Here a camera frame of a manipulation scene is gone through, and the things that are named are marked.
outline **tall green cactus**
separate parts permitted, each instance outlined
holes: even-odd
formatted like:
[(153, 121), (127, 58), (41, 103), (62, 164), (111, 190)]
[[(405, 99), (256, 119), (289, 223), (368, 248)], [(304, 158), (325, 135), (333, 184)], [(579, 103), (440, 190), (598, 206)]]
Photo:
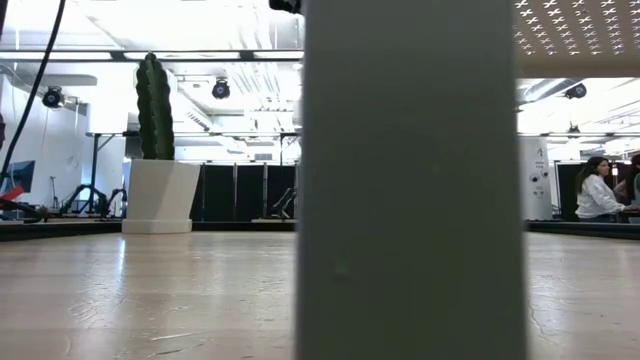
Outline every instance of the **tall green cactus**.
[(166, 71), (153, 53), (147, 54), (136, 72), (138, 121), (145, 159), (173, 160), (173, 116)]

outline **computer screen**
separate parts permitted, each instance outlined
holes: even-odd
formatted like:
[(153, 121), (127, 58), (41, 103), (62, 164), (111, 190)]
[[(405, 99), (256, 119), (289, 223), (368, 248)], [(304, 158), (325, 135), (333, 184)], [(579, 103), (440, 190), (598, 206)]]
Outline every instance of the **computer screen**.
[(5, 179), (0, 194), (22, 186), (25, 192), (31, 192), (31, 182), (33, 181), (33, 172), (36, 167), (35, 161), (20, 161), (9, 164), (7, 173), (9, 176)]

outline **floor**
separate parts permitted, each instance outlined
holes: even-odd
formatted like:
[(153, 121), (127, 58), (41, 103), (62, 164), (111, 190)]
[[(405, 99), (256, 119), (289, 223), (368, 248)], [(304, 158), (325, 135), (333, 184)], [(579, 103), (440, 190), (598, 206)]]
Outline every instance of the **floor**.
[[(0, 243), (7, 360), (291, 359), (292, 234)], [(637, 359), (640, 242), (529, 235), (532, 359)]]

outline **white pot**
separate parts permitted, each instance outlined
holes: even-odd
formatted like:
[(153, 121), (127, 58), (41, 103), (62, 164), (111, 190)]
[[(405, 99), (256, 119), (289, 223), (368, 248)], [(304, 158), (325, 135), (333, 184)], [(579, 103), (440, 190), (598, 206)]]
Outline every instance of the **white pot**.
[(125, 234), (191, 231), (189, 214), (200, 166), (171, 160), (133, 160)]

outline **long hair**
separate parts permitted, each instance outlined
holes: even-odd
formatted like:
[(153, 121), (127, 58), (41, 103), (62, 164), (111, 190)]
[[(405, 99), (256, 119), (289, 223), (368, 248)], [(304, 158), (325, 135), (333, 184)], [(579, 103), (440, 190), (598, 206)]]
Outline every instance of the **long hair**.
[(624, 178), (625, 190), (627, 190), (627, 198), (633, 200), (636, 198), (636, 176), (640, 174), (640, 154), (631, 158), (631, 171)]
[(587, 160), (587, 163), (576, 177), (576, 194), (582, 194), (582, 184), (589, 176), (598, 175), (598, 166), (603, 161), (609, 162), (607, 158), (603, 158), (602, 156), (594, 156)]

